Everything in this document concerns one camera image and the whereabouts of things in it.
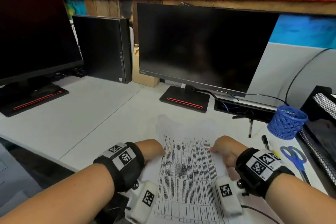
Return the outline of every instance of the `white desk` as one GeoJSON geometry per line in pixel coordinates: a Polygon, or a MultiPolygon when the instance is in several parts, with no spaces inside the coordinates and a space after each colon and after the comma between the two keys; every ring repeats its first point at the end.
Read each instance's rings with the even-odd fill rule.
{"type": "MultiPolygon", "coordinates": [[[[184,124],[197,123],[211,118],[217,123],[217,136],[228,135],[246,146],[258,149],[264,148],[261,136],[266,135],[271,145],[280,155],[280,146],[292,145],[301,149],[295,139],[290,141],[279,139],[268,132],[265,123],[259,121],[254,121],[252,138],[248,138],[249,120],[245,118],[233,120],[232,115],[215,111],[212,97],[210,97],[208,111],[205,114],[162,103],[159,98],[168,87],[169,85],[164,83],[160,83],[155,88],[145,86],[91,134],[65,154],[60,161],[73,167],[76,171],[90,165],[99,154],[117,142],[136,142],[155,138],[157,117],[162,114],[184,124]]],[[[297,177],[300,177],[292,162],[282,155],[281,157],[297,177]]],[[[305,165],[305,169],[312,186],[325,193],[325,189],[310,163],[305,165]]]]}
{"type": "Polygon", "coordinates": [[[55,84],[69,94],[10,118],[1,114],[0,137],[56,162],[144,87],[89,76],[55,84]]]}

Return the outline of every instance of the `scissors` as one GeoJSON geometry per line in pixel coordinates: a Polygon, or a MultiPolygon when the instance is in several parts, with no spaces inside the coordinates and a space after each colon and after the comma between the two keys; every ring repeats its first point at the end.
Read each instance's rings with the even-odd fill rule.
{"type": "Polygon", "coordinates": [[[295,167],[299,170],[302,179],[310,185],[305,168],[303,166],[304,163],[307,162],[307,158],[303,154],[303,152],[293,146],[288,147],[282,146],[280,147],[280,150],[282,154],[285,155],[286,158],[288,158],[291,162],[294,163],[295,167]]]}

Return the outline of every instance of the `hand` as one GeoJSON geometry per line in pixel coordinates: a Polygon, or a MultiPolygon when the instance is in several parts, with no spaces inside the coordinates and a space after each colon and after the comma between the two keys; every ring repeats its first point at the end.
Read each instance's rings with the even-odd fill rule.
{"type": "Polygon", "coordinates": [[[166,154],[162,145],[155,139],[147,139],[136,142],[135,144],[141,150],[141,153],[145,159],[145,163],[156,157],[164,156],[166,154]]]}
{"type": "Polygon", "coordinates": [[[236,167],[236,160],[243,151],[248,149],[247,146],[236,141],[232,137],[222,136],[215,141],[210,149],[213,153],[219,153],[223,156],[224,164],[227,167],[236,167]]]}

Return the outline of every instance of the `monitor stand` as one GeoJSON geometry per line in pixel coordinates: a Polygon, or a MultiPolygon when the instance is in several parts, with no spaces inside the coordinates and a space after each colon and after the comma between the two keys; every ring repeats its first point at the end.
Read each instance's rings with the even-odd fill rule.
{"type": "Polygon", "coordinates": [[[205,113],[208,109],[209,99],[210,95],[194,91],[192,86],[186,85],[185,89],[170,86],[160,101],[205,113]]]}
{"type": "Polygon", "coordinates": [[[13,82],[0,88],[0,112],[11,117],[66,94],[69,91],[51,84],[50,79],[44,76],[13,82]],[[44,90],[50,85],[52,92],[44,90]]]}

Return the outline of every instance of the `black computer case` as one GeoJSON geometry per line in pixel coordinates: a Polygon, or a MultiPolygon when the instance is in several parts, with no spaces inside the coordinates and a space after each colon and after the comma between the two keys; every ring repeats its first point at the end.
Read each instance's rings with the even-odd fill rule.
{"type": "Polygon", "coordinates": [[[132,81],[129,20],[72,16],[79,47],[89,76],[110,81],[132,81]]]}

